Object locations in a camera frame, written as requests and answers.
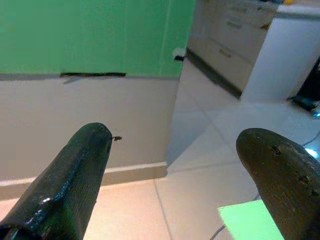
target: black tape strip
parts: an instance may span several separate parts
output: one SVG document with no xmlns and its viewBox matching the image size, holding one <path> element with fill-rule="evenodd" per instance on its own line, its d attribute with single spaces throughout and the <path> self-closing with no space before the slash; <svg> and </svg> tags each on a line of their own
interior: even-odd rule
<svg viewBox="0 0 320 240">
<path fill-rule="evenodd" d="M 123 72 L 62 72 L 60 77 L 125 77 L 127 74 Z"/>
</svg>

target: kitchen cabinet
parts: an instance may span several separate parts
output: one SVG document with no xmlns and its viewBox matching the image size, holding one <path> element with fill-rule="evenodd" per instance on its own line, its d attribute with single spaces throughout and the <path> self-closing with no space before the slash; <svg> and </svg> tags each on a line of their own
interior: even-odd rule
<svg viewBox="0 0 320 240">
<path fill-rule="evenodd" d="M 237 0 L 198 0 L 188 47 L 243 91 L 275 10 Z"/>
</svg>

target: white cabinet drawer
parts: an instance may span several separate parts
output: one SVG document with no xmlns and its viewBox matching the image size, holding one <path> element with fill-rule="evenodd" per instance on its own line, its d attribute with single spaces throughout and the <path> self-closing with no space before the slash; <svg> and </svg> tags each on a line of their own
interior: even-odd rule
<svg viewBox="0 0 320 240">
<path fill-rule="evenodd" d="M 267 31 L 251 25 L 235 21 L 229 17 L 221 17 L 212 22 L 209 38 L 214 39 L 235 51 L 239 55 L 255 63 Z"/>
<path fill-rule="evenodd" d="M 243 91 L 253 65 L 218 43 L 208 40 L 203 60 L 219 74 Z"/>
<path fill-rule="evenodd" d="M 208 0 L 207 11 L 211 12 L 211 18 L 216 16 L 228 16 L 242 23 L 258 28 L 272 22 L 275 10 L 260 7 L 248 2 L 236 0 Z"/>
</svg>

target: green paper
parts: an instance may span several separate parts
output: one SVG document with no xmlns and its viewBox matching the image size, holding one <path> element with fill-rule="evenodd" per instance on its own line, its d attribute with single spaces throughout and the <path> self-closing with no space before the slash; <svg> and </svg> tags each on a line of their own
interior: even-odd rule
<svg viewBox="0 0 320 240">
<path fill-rule="evenodd" d="M 284 240 L 262 200 L 219 208 L 234 240 Z"/>
</svg>

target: baseboard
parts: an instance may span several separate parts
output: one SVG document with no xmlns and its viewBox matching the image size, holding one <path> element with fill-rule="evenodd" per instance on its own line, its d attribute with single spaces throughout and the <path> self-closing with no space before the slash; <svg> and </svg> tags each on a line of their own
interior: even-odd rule
<svg viewBox="0 0 320 240">
<path fill-rule="evenodd" d="M 222 75 L 220 75 L 216 70 L 214 70 L 201 57 L 199 57 L 189 48 L 187 48 L 186 57 L 214 84 L 219 85 L 221 88 L 228 91 L 235 98 L 240 99 L 242 91 L 238 89 L 235 85 L 233 85 L 231 82 L 229 82 Z"/>
<path fill-rule="evenodd" d="M 107 168 L 102 178 L 102 186 L 128 183 L 147 179 L 158 179 L 167 175 L 165 161 L 125 167 Z M 35 177 L 0 181 L 0 201 L 21 197 Z"/>
</svg>

